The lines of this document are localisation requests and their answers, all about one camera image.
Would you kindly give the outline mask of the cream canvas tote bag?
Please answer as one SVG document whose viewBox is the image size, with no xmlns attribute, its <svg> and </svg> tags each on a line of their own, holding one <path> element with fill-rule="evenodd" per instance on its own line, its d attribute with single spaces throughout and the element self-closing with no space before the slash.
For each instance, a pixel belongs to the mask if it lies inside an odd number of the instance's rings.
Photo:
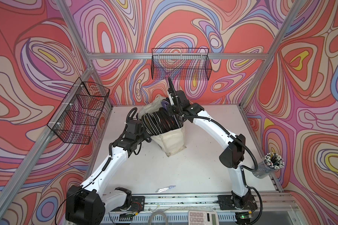
<svg viewBox="0 0 338 225">
<path fill-rule="evenodd" d="M 162 108 L 162 99 L 165 99 L 165 97 L 157 96 L 152 103 L 145 105 L 137 114 L 138 119 L 141 120 L 144 114 L 156 112 L 160 108 Z M 173 156 L 186 148 L 184 125 L 182 128 L 169 131 L 158 136 L 150 137 L 155 143 L 160 146 L 161 150 L 166 154 L 167 157 Z"/>
</svg>

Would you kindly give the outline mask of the purple ping pong paddle case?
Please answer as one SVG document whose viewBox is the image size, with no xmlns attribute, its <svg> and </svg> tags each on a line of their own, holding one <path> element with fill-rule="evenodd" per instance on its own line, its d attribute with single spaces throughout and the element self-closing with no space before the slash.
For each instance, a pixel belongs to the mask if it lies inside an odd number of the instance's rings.
<svg viewBox="0 0 338 225">
<path fill-rule="evenodd" d="M 162 99 L 161 105 L 162 105 L 162 108 L 167 111 L 171 107 L 169 98 Z"/>
</svg>

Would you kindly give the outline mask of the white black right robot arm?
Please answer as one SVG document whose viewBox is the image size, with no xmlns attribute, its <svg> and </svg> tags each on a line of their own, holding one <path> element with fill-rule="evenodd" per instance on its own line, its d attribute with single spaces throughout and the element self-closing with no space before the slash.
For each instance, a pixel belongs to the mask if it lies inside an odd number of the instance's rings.
<svg viewBox="0 0 338 225">
<path fill-rule="evenodd" d="M 167 107 L 169 115 L 178 116 L 183 122 L 190 121 L 212 136 L 223 148 L 219 156 L 220 162 L 228 168 L 232 182 L 232 204 L 236 209 L 243 209 L 253 197 L 254 187 L 247 185 L 244 170 L 255 172 L 258 162 L 246 146 L 246 138 L 229 131 L 214 120 L 199 104 L 190 104 L 183 91 L 175 90 L 172 79 L 168 79 L 168 97 L 170 105 Z"/>
</svg>

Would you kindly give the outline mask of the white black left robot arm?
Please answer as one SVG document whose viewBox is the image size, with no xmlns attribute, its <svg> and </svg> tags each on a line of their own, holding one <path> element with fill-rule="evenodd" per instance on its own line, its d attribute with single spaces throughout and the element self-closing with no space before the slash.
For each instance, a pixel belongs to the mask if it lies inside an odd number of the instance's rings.
<svg viewBox="0 0 338 225">
<path fill-rule="evenodd" d="M 107 196 L 104 191 L 110 180 L 143 141 L 150 142 L 142 121 L 128 120 L 123 133 L 109 145 L 109 154 L 99 167 L 79 186 L 67 192 L 65 219 L 77 225 L 99 225 L 104 215 L 114 209 L 131 208 L 131 191 L 117 187 Z"/>
</svg>

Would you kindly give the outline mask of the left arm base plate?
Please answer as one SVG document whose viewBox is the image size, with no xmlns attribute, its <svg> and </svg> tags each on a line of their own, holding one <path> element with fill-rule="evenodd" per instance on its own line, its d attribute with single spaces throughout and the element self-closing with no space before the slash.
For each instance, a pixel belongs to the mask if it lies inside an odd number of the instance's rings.
<svg viewBox="0 0 338 225">
<path fill-rule="evenodd" d="M 130 205 L 117 207 L 113 209 L 113 212 L 141 212 L 145 209 L 145 197 L 144 196 L 133 196 L 131 197 Z"/>
</svg>

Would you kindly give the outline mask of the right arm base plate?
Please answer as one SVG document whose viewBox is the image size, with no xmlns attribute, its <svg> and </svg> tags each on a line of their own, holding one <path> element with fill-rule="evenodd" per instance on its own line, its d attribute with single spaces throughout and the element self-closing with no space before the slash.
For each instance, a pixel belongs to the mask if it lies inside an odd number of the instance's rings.
<svg viewBox="0 0 338 225">
<path fill-rule="evenodd" d="M 217 203 L 221 210 L 247 210 L 256 211 L 258 209 L 254 196 L 247 193 L 244 197 L 237 195 L 219 195 Z"/>
</svg>

